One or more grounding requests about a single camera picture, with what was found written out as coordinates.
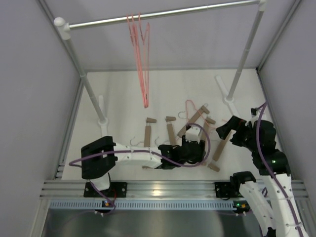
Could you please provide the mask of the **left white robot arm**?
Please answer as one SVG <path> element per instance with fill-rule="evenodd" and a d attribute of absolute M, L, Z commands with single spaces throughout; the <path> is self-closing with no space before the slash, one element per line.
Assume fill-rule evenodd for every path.
<path fill-rule="evenodd" d="M 108 172 L 117 164 L 172 170 L 187 163 L 190 166 L 202 163 L 204 150 L 205 141 L 188 141 L 185 137 L 182 145 L 139 148 L 115 143 L 111 136 L 105 136 L 81 148 L 81 177 L 91 180 L 95 192 L 106 197 L 112 190 Z"/>

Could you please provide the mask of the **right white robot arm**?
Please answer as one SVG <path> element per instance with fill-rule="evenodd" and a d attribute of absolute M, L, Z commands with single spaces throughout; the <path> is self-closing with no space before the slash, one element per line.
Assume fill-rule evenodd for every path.
<path fill-rule="evenodd" d="M 306 237 L 292 189 L 291 170 L 285 153 L 276 148 L 276 129 L 267 120 L 245 121 L 233 116 L 216 128 L 220 139 L 248 149 L 265 184 L 267 197 L 259 190 L 250 171 L 230 177 L 230 191 L 242 196 L 250 206 L 264 237 Z"/>

